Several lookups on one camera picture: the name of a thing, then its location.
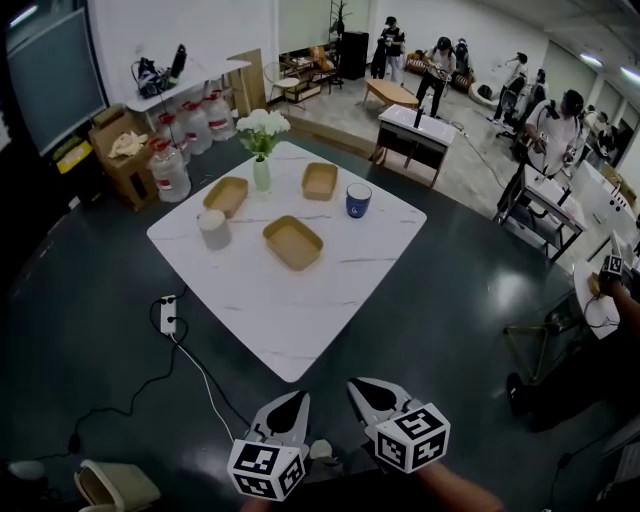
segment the cable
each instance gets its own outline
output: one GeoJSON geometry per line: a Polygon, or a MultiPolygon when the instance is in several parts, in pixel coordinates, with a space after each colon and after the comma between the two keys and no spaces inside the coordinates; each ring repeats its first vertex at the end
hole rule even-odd
{"type": "Polygon", "coordinates": [[[213,402],[213,396],[211,395],[211,388],[209,388],[209,381],[207,380],[207,374],[204,373],[204,370],[202,369],[202,367],[195,362],[195,360],[193,359],[193,357],[191,357],[189,355],[189,353],[180,346],[180,344],[176,341],[175,337],[173,336],[173,334],[171,334],[169,336],[171,338],[171,340],[176,344],[176,346],[182,350],[182,352],[184,353],[185,356],[187,356],[191,362],[195,365],[195,367],[200,370],[200,373],[202,373],[202,378],[204,379],[204,384],[205,386],[207,386],[207,393],[209,394],[209,401],[211,402],[211,407],[213,407],[214,412],[216,413],[216,416],[218,416],[218,418],[220,419],[220,421],[222,422],[222,424],[224,425],[224,428],[227,429],[227,434],[229,434],[229,439],[231,440],[231,444],[233,444],[235,442],[234,437],[231,435],[231,430],[229,430],[229,425],[227,425],[227,422],[224,421],[224,418],[222,417],[222,415],[218,412],[218,409],[216,409],[216,404],[213,402]]]}
{"type": "MultiPolygon", "coordinates": [[[[160,303],[159,300],[156,300],[153,303],[151,303],[151,307],[149,308],[149,322],[151,322],[151,325],[153,326],[153,328],[158,333],[162,334],[162,336],[165,336],[165,334],[160,329],[158,329],[158,327],[156,326],[155,322],[153,321],[153,316],[152,316],[153,307],[156,304],[159,304],[159,303],[160,303]]],[[[180,320],[180,321],[184,322],[185,326],[187,326],[187,322],[184,319],[182,319],[180,317],[176,317],[176,320],[180,320]]],[[[251,427],[251,424],[245,419],[245,417],[242,416],[242,414],[240,414],[238,412],[238,410],[233,405],[231,405],[231,402],[229,401],[227,396],[224,394],[224,391],[220,387],[220,384],[218,384],[218,381],[213,377],[213,375],[211,375],[211,372],[207,369],[207,367],[204,364],[202,364],[202,361],[200,361],[198,359],[198,357],[193,352],[191,352],[187,347],[182,347],[182,348],[183,348],[183,350],[185,352],[187,352],[189,354],[189,356],[191,356],[200,365],[200,367],[204,370],[204,372],[207,374],[207,376],[211,379],[213,384],[216,386],[216,389],[218,390],[218,393],[220,394],[220,397],[222,398],[222,400],[224,400],[224,403],[227,404],[227,407],[229,407],[229,409],[231,409],[231,411],[240,419],[240,421],[242,421],[242,423],[244,423],[247,427],[251,427]]]]}
{"type": "Polygon", "coordinates": [[[188,332],[189,332],[189,327],[188,327],[188,325],[186,325],[186,322],[185,322],[184,335],[182,336],[182,338],[179,341],[175,341],[175,345],[171,349],[171,360],[170,360],[170,363],[169,363],[169,370],[163,375],[160,375],[158,377],[153,377],[153,378],[148,379],[145,382],[143,382],[142,385],[138,388],[138,390],[131,397],[131,401],[129,402],[128,411],[127,410],[123,411],[121,409],[117,409],[116,407],[99,407],[99,408],[90,409],[89,412],[87,412],[83,416],[80,416],[76,420],[74,428],[73,428],[73,433],[69,437],[69,442],[68,442],[68,445],[67,445],[67,452],[66,453],[55,453],[55,454],[50,454],[50,455],[41,455],[39,457],[35,457],[33,460],[40,460],[41,461],[41,460],[45,460],[45,459],[53,459],[53,458],[58,458],[58,457],[63,458],[63,457],[68,457],[69,455],[72,455],[72,454],[79,453],[81,448],[82,448],[82,439],[80,438],[80,433],[79,433],[80,425],[82,425],[82,423],[84,421],[89,419],[94,414],[99,414],[99,413],[103,413],[103,412],[115,412],[117,414],[120,414],[121,416],[124,416],[125,418],[130,418],[131,416],[133,416],[136,398],[138,398],[138,396],[140,396],[140,394],[146,389],[146,387],[149,384],[153,383],[153,382],[158,382],[158,381],[161,381],[161,380],[168,379],[173,374],[173,369],[174,369],[174,364],[175,364],[176,348],[180,347],[180,344],[187,337],[188,332]]]}
{"type": "Polygon", "coordinates": [[[588,442],[587,444],[585,444],[584,446],[582,446],[581,448],[579,448],[578,450],[576,450],[575,452],[571,452],[571,453],[565,453],[562,457],[560,457],[560,459],[558,460],[558,463],[556,464],[556,476],[553,479],[553,482],[551,482],[551,488],[549,489],[549,506],[548,508],[553,510],[553,493],[555,490],[555,486],[556,483],[558,481],[558,478],[560,476],[560,472],[565,469],[569,464],[571,464],[571,461],[573,460],[573,458],[582,453],[583,451],[585,451],[588,448],[591,448],[594,444],[596,444],[598,441],[602,441],[605,437],[610,436],[611,434],[613,434],[614,432],[617,432],[618,430],[620,430],[620,425],[616,426],[615,428],[612,428],[610,430],[607,430],[604,434],[602,434],[601,436],[596,437],[593,441],[588,442]]]}
{"type": "Polygon", "coordinates": [[[491,165],[489,165],[489,162],[485,160],[485,158],[482,156],[480,151],[478,151],[476,147],[471,143],[471,141],[469,140],[469,135],[467,135],[467,132],[464,131],[464,125],[462,123],[458,123],[457,121],[450,121],[449,124],[460,132],[460,134],[464,137],[464,139],[467,141],[469,146],[471,146],[471,149],[473,149],[476,152],[476,154],[480,157],[480,160],[482,160],[484,165],[486,165],[489,168],[489,170],[491,171],[491,174],[493,174],[493,178],[496,180],[496,183],[500,186],[500,188],[502,189],[506,188],[505,185],[500,183],[500,180],[498,179],[498,175],[496,174],[495,169],[491,167],[491,165]]]}

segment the potted plant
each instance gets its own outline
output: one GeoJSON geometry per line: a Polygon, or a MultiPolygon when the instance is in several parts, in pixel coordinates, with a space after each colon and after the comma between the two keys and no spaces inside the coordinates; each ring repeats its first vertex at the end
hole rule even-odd
{"type": "Polygon", "coordinates": [[[276,135],[291,128],[289,121],[277,110],[269,113],[263,109],[256,109],[249,117],[240,119],[237,128],[238,131],[247,132],[249,135],[248,138],[241,139],[241,142],[255,156],[253,179],[256,188],[266,192],[271,188],[267,158],[276,147],[276,135]]]}

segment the paper cup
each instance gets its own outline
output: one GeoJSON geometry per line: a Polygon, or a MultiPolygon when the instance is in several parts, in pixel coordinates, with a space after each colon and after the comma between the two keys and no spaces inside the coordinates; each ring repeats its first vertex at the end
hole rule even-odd
{"type": "Polygon", "coordinates": [[[229,224],[220,210],[207,210],[198,215],[198,227],[205,245],[212,251],[217,251],[231,242],[229,224]]]}

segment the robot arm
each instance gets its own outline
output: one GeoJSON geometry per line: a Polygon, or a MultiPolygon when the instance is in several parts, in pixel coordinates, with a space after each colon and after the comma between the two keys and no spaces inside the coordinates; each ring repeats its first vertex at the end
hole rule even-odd
{"type": "Polygon", "coordinates": [[[305,391],[276,398],[256,414],[231,450],[227,472],[240,494],[284,501],[304,477],[311,399],[305,391]]]}
{"type": "Polygon", "coordinates": [[[433,404],[423,405],[397,384],[379,379],[350,379],[347,390],[378,459],[412,473],[446,454],[451,425],[433,404]]]}

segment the glass vase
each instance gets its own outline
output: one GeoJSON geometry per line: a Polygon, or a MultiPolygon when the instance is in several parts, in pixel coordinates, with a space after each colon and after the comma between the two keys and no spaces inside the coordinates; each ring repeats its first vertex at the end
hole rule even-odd
{"type": "Polygon", "coordinates": [[[256,157],[253,161],[253,181],[260,192],[267,192],[271,188],[271,173],[266,158],[260,160],[259,157],[256,157]]]}

